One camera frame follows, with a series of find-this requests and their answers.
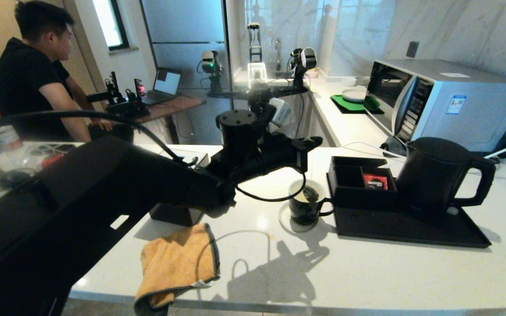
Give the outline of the black mug white inside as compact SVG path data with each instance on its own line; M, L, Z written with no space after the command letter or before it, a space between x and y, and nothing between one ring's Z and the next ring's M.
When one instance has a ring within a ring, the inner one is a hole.
M314 204L309 204L303 202L298 199L297 195L302 190L302 180L298 180L293 182L289 187L289 194L293 197L289 200L289 206L291 209L291 217L292 219L301 225L309 225L318 220L319 217L329 216L333 214L335 211L335 207L331 206L331 208L327 212L322 212L323 205L325 203L332 203L332 199L325 195L325 188L318 182L313 180L308 180L308 184L311 184L313 188L315 188L319 194L319 198L317 202Z

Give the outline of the black sachet organiser box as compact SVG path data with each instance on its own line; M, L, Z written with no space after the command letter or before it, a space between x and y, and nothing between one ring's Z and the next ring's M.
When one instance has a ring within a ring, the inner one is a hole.
M395 179L383 158L332 156L328 179L335 206L383 210L393 208L399 198ZM364 186L363 173L387 176L388 190L371 190Z

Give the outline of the white kitchen base cabinet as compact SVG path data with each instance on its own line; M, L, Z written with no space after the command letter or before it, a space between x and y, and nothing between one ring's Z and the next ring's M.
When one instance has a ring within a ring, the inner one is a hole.
M307 111L307 130L306 136L319 136L322 138L321 147L336 147L336 143L332 138L331 132L326 127L323 116L317 108L317 102L312 93L308 94L308 111Z

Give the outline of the red toy bell pepper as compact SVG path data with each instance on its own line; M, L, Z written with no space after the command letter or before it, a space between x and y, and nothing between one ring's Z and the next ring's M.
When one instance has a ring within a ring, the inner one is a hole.
M58 160L60 160L64 156L65 156L64 153L54 153L54 154L50 154L49 156L46 156L45 158L42 159L42 161L40 163L41 169L47 168L48 166L54 164L55 162L57 162Z

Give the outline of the black power brick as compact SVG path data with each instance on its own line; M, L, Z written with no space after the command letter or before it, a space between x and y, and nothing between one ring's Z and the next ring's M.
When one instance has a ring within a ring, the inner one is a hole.
M10 190L26 182L30 178L31 175L23 171L10 170L2 172L2 174L0 174L0 187Z

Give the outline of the black serving tray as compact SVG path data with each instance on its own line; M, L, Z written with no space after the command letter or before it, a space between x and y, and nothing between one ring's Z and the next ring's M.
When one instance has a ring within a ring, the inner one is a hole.
M428 219L404 210L399 198L393 208L383 210L337 207L333 199L332 204L340 236L466 248L491 245L462 208L454 215Z

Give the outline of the black glossy tissue box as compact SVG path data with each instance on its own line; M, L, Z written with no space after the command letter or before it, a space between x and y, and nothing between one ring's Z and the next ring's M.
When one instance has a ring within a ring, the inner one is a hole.
M190 163L196 160L191 168L205 167L210 162L207 153L200 151L188 151L173 148L172 151L184 162ZM201 210L195 208L184 208L179 206L157 204L152 210L149 211L151 219L162 221L166 223L177 224L180 226L194 226L198 224L204 216Z

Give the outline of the clear water bottle red cap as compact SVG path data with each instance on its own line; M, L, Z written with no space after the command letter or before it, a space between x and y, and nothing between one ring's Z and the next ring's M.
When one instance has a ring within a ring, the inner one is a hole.
M0 148L5 152L10 152L22 148L22 140L18 136L12 125L0 127Z

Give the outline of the tea bag with string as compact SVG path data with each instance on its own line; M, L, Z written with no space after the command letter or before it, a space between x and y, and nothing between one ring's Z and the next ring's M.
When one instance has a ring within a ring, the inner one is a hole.
M317 202L317 199L319 198L319 194L315 188L311 184L308 184L308 180L312 178L311 175L312 171L312 158L311 158L311 152L307 154L307 170L304 172L304 177L306 178L305 184L301 190L301 192L297 195L298 199L309 203L314 204Z

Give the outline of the white plate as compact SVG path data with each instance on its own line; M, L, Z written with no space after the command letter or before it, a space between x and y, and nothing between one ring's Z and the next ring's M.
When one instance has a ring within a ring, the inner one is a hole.
M341 96L348 102L361 104L367 96L367 91L360 89L345 89Z

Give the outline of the brown wooden desk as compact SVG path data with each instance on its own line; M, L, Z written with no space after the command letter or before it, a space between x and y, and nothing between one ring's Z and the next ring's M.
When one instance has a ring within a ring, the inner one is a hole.
M171 100L147 106L148 114L138 118L137 122L147 123L157 119L165 119L172 144L180 144L173 115L207 104L207 100L179 94Z

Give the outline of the black electric kettle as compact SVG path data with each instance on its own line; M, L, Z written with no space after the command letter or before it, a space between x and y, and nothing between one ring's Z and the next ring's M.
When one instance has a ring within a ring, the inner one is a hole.
M441 216L451 207L479 206L495 177L495 164L455 142L421 137L406 144L406 161L396 178L400 206L423 217ZM456 194L470 169L481 172L476 193L469 198Z

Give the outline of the black background robot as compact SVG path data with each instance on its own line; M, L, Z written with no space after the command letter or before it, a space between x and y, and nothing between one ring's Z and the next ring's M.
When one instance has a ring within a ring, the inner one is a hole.
M260 38L260 24L251 22L247 24L249 32L249 63L247 64L248 89L254 90L257 86L261 88L264 84L269 83L267 76L267 66L263 62L263 54ZM243 91L223 91L221 88L221 72L222 68L218 62L218 54L215 51L205 51L202 54L202 69L209 74L210 89L207 96L213 98L226 99L247 99L247 94ZM317 66L317 54L311 47L297 48L290 54L287 70L284 72L284 79L292 79L288 86L280 90L276 90L271 96L273 98L281 98L285 96L303 94L309 90L304 85L304 76L309 70Z

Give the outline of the orange microfiber cloth grey trim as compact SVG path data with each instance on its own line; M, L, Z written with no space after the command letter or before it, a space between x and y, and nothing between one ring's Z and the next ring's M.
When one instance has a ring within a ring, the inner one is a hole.
M207 223L152 240L141 251L143 280L135 296L137 316L167 316L176 296L211 287L220 278L220 254Z

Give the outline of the dark framed window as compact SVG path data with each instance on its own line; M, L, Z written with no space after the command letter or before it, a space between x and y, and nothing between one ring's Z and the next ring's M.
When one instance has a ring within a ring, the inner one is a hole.
M92 0L109 51L129 48L118 0Z

